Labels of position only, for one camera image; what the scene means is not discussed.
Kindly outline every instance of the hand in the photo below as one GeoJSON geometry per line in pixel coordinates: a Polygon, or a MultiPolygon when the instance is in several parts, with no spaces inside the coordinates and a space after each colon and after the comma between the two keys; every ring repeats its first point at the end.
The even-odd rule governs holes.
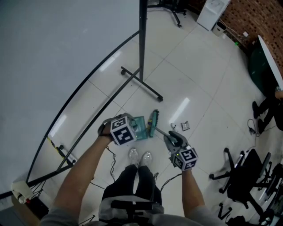
{"type": "Polygon", "coordinates": [[[275,92],[275,97],[276,97],[277,99],[283,98],[283,91],[276,91],[276,92],[275,92]]]}
{"type": "Polygon", "coordinates": [[[111,128],[111,122],[107,122],[105,124],[105,128],[104,130],[102,131],[103,134],[110,134],[110,128],[111,128]]]}

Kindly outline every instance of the white cabinet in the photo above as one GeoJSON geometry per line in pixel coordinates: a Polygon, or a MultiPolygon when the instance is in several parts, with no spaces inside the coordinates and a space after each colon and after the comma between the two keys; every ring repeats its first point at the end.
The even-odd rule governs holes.
{"type": "Polygon", "coordinates": [[[197,23],[207,30],[211,30],[229,2],[230,0],[207,0],[198,17],[197,23]]]}

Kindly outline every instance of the curved black frame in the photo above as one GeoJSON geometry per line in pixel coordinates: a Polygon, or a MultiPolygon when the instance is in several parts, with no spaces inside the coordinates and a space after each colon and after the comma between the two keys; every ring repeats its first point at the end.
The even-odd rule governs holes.
{"type": "MultiPolygon", "coordinates": [[[[53,122],[51,123],[51,125],[49,126],[47,132],[45,133],[36,153],[34,156],[34,159],[31,163],[31,167],[29,169],[28,175],[27,175],[27,179],[26,179],[26,183],[28,186],[34,186],[38,183],[41,183],[43,181],[46,181],[62,172],[64,172],[65,170],[68,170],[70,168],[73,167],[73,164],[68,164],[65,167],[62,167],[64,162],[68,159],[69,155],[71,154],[71,152],[73,151],[73,149],[76,147],[76,145],[79,143],[79,141],[81,140],[81,138],[85,135],[85,133],[88,131],[88,129],[92,126],[92,124],[97,120],[97,118],[101,115],[101,113],[107,108],[107,106],[113,101],[113,99],[122,91],[122,89],[130,82],[130,80],[132,80],[133,78],[135,78],[137,81],[139,81],[142,85],[144,85],[146,88],[148,88],[151,92],[153,92],[155,95],[157,95],[157,99],[158,101],[163,101],[163,97],[157,93],[153,88],[151,88],[149,85],[147,85],[144,81],[143,81],[143,69],[144,69],[144,58],[145,58],[145,31],[146,31],[146,14],[147,14],[147,0],[140,0],[140,5],[139,5],[139,31],[135,32],[133,35],[131,35],[128,39],[126,39],[122,44],[120,44],[117,48],[115,48],[110,54],[108,54],[107,57],[105,57],[89,74],[88,76],[80,83],[80,85],[77,87],[77,89],[72,93],[72,95],[68,98],[68,100],[66,101],[66,103],[63,105],[63,107],[61,108],[61,110],[59,111],[59,113],[56,115],[55,119],[53,120],[53,122]],[[127,72],[130,77],[127,79],[127,81],[114,93],[114,95],[106,102],[106,104],[102,107],[102,109],[94,116],[94,118],[92,119],[92,121],[87,125],[86,129],[81,133],[81,135],[79,136],[79,138],[75,141],[75,143],[73,144],[73,146],[71,147],[71,149],[68,151],[68,153],[66,154],[66,156],[64,157],[63,161],[61,162],[60,166],[58,167],[58,169],[56,171],[53,171],[47,175],[44,175],[40,178],[37,178],[33,181],[28,181],[31,175],[31,171],[33,169],[34,163],[36,161],[36,158],[43,146],[43,143],[45,142],[45,139],[47,138],[49,132],[51,131],[52,127],[54,126],[54,124],[56,123],[57,119],[59,118],[59,116],[62,114],[62,112],[64,111],[64,109],[66,108],[66,106],[70,103],[70,101],[72,100],[72,98],[75,96],[75,94],[79,91],[79,89],[86,83],[86,81],[97,71],[98,68],[100,68],[102,66],[102,64],[104,64],[118,49],[120,49],[123,45],[125,45],[129,40],[131,40],[133,37],[135,37],[137,34],[139,34],[139,63],[140,66],[139,68],[134,72],[131,73],[128,70],[126,70],[124,67],[122,68],[122,72],[121,74],[124,75],[125,72],[127,72]]],[[[0,194],[0,200],[7,198],[9,196],[12,195],[12,192],[6,192],[6,193],[2,193],[0,194]]]]}

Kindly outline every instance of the white tiled floor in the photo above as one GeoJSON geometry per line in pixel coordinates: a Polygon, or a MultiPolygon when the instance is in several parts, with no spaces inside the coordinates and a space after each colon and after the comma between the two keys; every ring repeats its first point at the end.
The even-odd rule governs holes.
{"type": "MultiPolygon", "coordinates": [[[[246,210],[243,205],[234,203],[220,194],[218,189],[225,180],[211,181],[208,174],[229,170],[227,156],[223,154],[228,147],[236,161],[241,150],[254,145],[254,136],[247,128],[247,120],[252,118],[252,101],[260,102],[263,95],[251,81],[247,71],[247,57],[228,37],[216,37],[196,24],[195,15],[179,15],[182,28],[178,28],[171,13],[164,10],[149,10],[147,20],[145,50],[145,82],[164,96],[159,103],[144,87],[135,80],[108,106],[104,113],[91,126],[75,148],[73,155],[79,158],[97,137],[97,129],[106,118],[128,112],[133,116],[148,119],[154,109],[159,109],[158,127],[170,130],[170,123],[178,126],[189,121],[190,129],[182,134],[196,149],[199,160],[193,174],[199,184],[207,206],[217,212],[219,203],[232,206],[231,216],[244,215],[247,220],[255,214],[253,207],[246,210]]],[[[81,88],[62,114],[62,125],[52,140],[59,146],[70,149],[80,133],[96,115],[109,97],[121,86],[128,75],[121,75],[121,66],[134,72],[138,68],[138,37],[128,42],[110,58],[81,88]]],[[[281,160],[282,132],[274,128],[257,139],[257,150],[261,159],[267,152],[272,153],[274,165],[281,160]]],[[[157,186],[180,173],[173,168],[162,136],[156,135],[147,140],[118,147],[110,145],[116,155],[115,178],[128,164],[127,153],[136,147],[139,154],[151,151],[153,154],[152,172],[159,172],[157,186]]],[[[112,154],[105,151],[94,182],[106,187],[113,182],[110,176],[112,154]]],[[[60,157],[46,142],[38,157],[32,178],[42,176],[56,169],[60,157]]],[[[53,177],[45,185],[46,195],[54,199],[67,172],[53,177]]],[[[257,199],[262,192],[252,192],[257,199]]],[[[81,219],[95,214],[103,190],[89,186],[84,198],[81,219]]],[[[183,215],[181,199],[181,177],[176,178],[162,191],[163,206],[168,214],[183,215]]]]}

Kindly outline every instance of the black cable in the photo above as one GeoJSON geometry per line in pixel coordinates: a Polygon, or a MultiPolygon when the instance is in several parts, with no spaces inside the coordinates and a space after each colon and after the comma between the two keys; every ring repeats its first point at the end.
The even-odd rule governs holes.
{"type": "Polygon", "coordinates": [[[45,185],[45,182],[46,182],[46,181],[43,182],[43,185],[41,186],[40,192],[39,192],[38,195],[37,195],[38,198],[39,198],[39,196],[41,195],[41,193],[42,193],[42,191],[43,191],[43,186],[45,185]]]}
{"type": "Polygon", "coordinates": [[[115,182],[115,176],[114,176],[113,172],[114,172],[114,166],[115,166],[115,163],[116,163],[115,157],[116,157],[117,155],[116,155],[114,152],[112,152],[112,151],[109,149],[109,147],[106,147],[106,148],[107,148],[108,151],[110,151],[110,152],[113,154],[113,162],[112,162],[112,164],[111,164],[110,175],[111,175],[111,177],[113,178],[113,180],[114,180],[114,182],[115,182]]]}
{"type": "Polygon", "coordinates": [[[255,145],[252,146],[252,147],[250,147],[250,148],[247,150],[247,152],[249,152],[249,150],[250,150],[251,148],[256,147],[256,138],[257,138],[257,137],[260,137],[260,135],[261,135],[262,133],[264,133],[264,132],[266,132],[266,131],[268,131],[268,130],[273,129],[274,127],[277,127],[277,125],[275,125],[275,126],[273,126],[273,127],[271,127],[271,128],[268,128],[268,129],[264,130],[262,133],[259,133],[259,132],[256,131],[256,124],[255,124],[255,121],[254,121],[253,119],[251,119],[251,118],[248,119],[248,121],[247,121],[247,126],[248,126],[248,128],[249,128],[249,132],[250,132],[251,134],[254,134],[254,135],[255,135],[255,145]],[[252,127],[249,126],[249,121],[252,121],[254,128],[252,128],[252,127]]]}
{"type": "Polygon", "coordinates": [[[163,190],[163,188],[164,188],[164,186],[165,186],[166,184],[168,184],[171,180],[175,179],[176,177],[178,177],[178,176],[180,176],[180,175],[182,175],[182,174],[181,174],[181,173],[180,173],[180,174],[177,174],[176,176],[174,176],[174,177],[170,178],[169,180],[167,180],[167,181],[164,183],[164,185],[161,187],[160,192],[162,192],[162,190],[163,190]]]}
{"type": "Polygon", "coordinates": [[[36,189],[39,188],[39,186],[42,184],[43,182],[39,183],[38,186],[35,188],[35,190],[32,191],[32,193],[35,193],[36,189]]]}
{"type": "Polygon", "coordinates": [[[39,190],[39,191],[33,193],[34,195],[31,197],[31,199],[35,198],[41,191],[42,191],[42,190],[39,190]]]}
{"type": "Polygon", "coordinates": [[[89,219],[83,221],[82,223],[79,223],[79,225],[80,225],[80,224],[83,224],[83,223],[85,223],[85,222],[87,222],[87,221],[91,222],[94,218],[95,218],[95,215],[93,215],[93,216],[90,217],[89,219]]]}
{"type": "Polygon", "coordinates": [[[159,173],[155,173],[154,176],[153,176],[152,193],[151,193],[151,197],[150,197],[151,202],[153,202],[153,199],[154,199],[154,187],[156,185],[158,175],[159,175],[159,173]]]}
{"type": "Polygon", "coordinates": [[[103,188],[103,187],[100,187],[99,185],[96,185],[96,184],[94,184],[94,183],[92,183],[92,182],[90,182],[92,185],[94,185],[94,186],[96,186],[96,187],[99,187],[99,188],[102,188],[103,190],[105,190],[105,188],[103,188]]]}

